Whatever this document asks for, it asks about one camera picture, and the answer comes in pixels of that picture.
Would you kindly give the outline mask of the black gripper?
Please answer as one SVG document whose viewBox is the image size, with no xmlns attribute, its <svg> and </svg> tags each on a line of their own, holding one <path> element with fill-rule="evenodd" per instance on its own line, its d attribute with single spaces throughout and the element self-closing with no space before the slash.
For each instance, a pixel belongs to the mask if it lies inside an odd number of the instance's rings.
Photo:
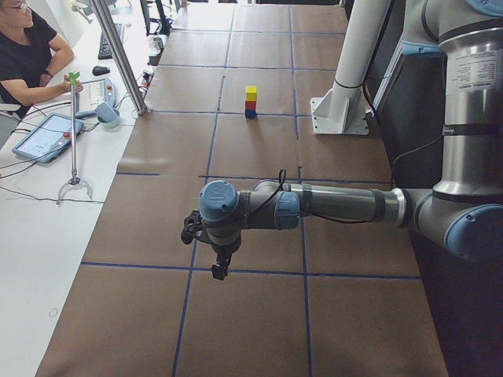
<svg viewBox="0 0 503 377">
<path fill-rule="evenodd" d="M 230 225 L 215 227 L 205 225 L 200 212 L 192 210 L 189 216 L 184 219 L 180 237 L 183 243 L 192 243 L 194 240 L 198 240 L 209 244 L 217 254 L 211 267 L 212 277 L 224 280 L 228 276 L 232 254 L 241 245 L 241 234 L 238 228 Z"/>
</svg>

